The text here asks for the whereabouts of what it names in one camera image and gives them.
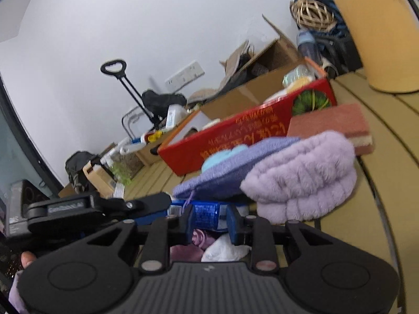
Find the person's left hand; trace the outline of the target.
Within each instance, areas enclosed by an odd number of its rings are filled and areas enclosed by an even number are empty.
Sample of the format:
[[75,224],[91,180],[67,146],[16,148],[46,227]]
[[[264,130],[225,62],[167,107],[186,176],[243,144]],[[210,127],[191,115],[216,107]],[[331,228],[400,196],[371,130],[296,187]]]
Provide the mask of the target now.
[[35,254],[33,254],[32,252],[23,252],[21,254],[21,264],[23,269],[26,269],[31,263],[33,263],[34,261],[36,261],[37,257]]

